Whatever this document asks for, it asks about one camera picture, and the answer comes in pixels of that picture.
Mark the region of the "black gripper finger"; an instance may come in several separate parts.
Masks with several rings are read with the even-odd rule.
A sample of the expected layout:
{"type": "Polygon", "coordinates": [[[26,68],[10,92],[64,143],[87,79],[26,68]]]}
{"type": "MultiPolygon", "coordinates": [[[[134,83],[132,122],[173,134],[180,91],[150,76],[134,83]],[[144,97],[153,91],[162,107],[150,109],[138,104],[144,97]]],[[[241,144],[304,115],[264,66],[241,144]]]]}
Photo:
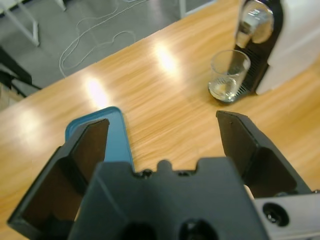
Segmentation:
{"type": "Polygon", "coordinates": [[[216,112],[224,153],[254,198],[312,193],[275,144],[243,114],[216,112]]]}
{"type": "Polygon", "coordinates": [[[105,159],[108,119],[90,121],[59,146],[7,225],[28,239],[67,239],[96,165],[105,159]]]}

